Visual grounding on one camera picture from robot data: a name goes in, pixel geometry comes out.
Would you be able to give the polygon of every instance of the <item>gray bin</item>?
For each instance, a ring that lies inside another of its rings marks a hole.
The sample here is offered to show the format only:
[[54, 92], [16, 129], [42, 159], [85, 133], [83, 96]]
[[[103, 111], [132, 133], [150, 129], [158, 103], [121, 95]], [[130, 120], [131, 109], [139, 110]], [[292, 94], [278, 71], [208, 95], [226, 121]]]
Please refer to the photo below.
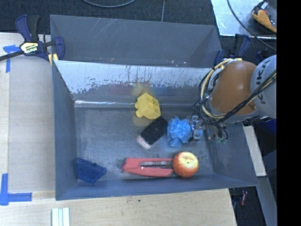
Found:
[[[52, 36], [63, 36], [66, 43], [66, 60], [53, 65], [57, 200], [257, 185], [241, 124], [228, 126], [225, 144], [203, 137], [176, 149], [163, 136], [145, 150], [136, 142], [152, 122], [135, 115], [134, 103], [143, 92], [159, 100], [166, 120], [192, 116], [198, 84], [220, 48], [215, 27], [70, 16], [51, 16], [51, 24]], [[106, 39], [98, 38], [101, 33]], [[147, 49], [137, 46], [147, 39]], [[82, 51], [80, 41], [90, 49]], [[121, 171], [127, 157], [173, 158], [179, 151], [199, 158], [200, 168], [191, 178]], [[78, 157], [104, 166], [107, 173], [93, 184], [79, 179]]]

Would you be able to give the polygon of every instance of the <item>stapler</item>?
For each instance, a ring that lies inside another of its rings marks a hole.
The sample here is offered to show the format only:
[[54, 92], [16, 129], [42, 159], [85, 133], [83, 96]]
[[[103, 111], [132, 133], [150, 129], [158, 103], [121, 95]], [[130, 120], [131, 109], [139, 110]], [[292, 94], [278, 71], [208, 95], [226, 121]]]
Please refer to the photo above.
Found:
[[252, 10], [252, 17], [262, 26], [277, 33], [277, 11], [267, 2], [258, 3]]
[[122, 166], [123, 172], [140, 176], [168, 177], [173, 173], [171, 169], [172, 158], [133, 158], [126, 159]]

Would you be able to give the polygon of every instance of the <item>black phone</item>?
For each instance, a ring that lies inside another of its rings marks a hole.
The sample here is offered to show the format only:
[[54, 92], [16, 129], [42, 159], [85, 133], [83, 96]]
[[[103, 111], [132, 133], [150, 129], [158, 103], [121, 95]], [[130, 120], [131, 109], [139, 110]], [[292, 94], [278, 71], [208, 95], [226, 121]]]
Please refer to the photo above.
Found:
[[166, 134], [166, 128], [167, 121], [160, 116], [139, 133], [137, 142], [144, 148], [150, 149], [155, 142]]

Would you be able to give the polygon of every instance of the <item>blue cloth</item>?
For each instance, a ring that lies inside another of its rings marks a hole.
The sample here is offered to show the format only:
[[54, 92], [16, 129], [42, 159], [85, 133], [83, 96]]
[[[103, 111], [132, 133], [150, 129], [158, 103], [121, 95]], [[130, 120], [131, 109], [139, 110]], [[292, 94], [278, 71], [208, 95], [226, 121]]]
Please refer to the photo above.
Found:
[[188, 143], [191, 137], [192, 129], [188, 119], [180, 120], [175, 116], [168, 121], [167, 139], [171, 147], [181, 147], [183, 143]]

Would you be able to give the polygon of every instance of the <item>red stapler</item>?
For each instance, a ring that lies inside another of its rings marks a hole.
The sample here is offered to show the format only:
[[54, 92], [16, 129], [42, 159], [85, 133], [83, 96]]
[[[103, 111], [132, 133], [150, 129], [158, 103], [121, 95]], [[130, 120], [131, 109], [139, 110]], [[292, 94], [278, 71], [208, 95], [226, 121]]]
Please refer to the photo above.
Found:
[[173, 173], [172, 158], [133, 158], [126, 159], [122, 171], [149, 177], [168, 177]]

